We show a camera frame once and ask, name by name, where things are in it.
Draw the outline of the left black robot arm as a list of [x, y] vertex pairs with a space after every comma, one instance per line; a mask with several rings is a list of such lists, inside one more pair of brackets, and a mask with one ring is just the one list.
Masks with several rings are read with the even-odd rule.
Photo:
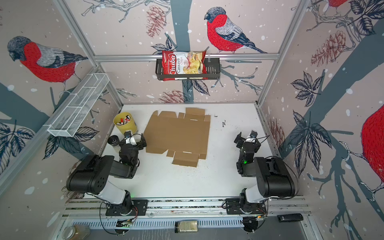
[[71, 192], [79, 192], [95, 196], [111, 205], [131, 205], [130, 193], [108, 180], [110, 176], [119, 179], [133, 179], [140, 166], [139, 151], [146, 146], [143, 134], [124, 133], [124, 138], [117, 135], [108, 138], [108, 144], [119, 154], [114, 156], [87, 156], [70, 174], [66, 188]]

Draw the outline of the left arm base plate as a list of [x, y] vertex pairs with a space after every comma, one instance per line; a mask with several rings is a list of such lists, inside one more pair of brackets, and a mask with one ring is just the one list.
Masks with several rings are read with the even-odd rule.
[[125, 201], [119, 205], [107, 204], [106, 216], [107, 217], [145, 216], [148, 203], [149, 203], [148, 200], [133, 199], [128, 202]]

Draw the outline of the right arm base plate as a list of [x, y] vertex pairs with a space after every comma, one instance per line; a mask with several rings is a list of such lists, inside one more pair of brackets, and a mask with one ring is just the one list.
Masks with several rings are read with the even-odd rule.
[[225, 199], [222, 208], [228, 215], [266, 215], [267, 208], [264, 204], [248, 203], [240, 198]]

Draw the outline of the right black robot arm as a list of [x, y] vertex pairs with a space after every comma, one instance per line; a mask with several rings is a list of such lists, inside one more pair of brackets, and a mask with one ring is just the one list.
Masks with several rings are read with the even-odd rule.
[[276, 156], [256, 157], [261, 147], [258, 133], [251, 131], [244, 138], [239, 133], [234, 143], [240, 150], [236, 163], [237, 171], [243, 178], [254, 178], [256, 183], [240, 193], [242, 205], [260, 204], [274, 199], [289, 199], [296, 195], [296, 186], [284, 161]]

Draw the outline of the brown cardboard box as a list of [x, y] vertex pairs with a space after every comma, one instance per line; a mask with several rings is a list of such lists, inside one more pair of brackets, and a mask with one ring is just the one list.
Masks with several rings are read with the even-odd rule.
[[166, 153], [173, 165], [196, 168], [207, 157], [210, 124], [204, 109], [186, 108], [178, 114], [154, 111], [144, 131], [146, 152]]

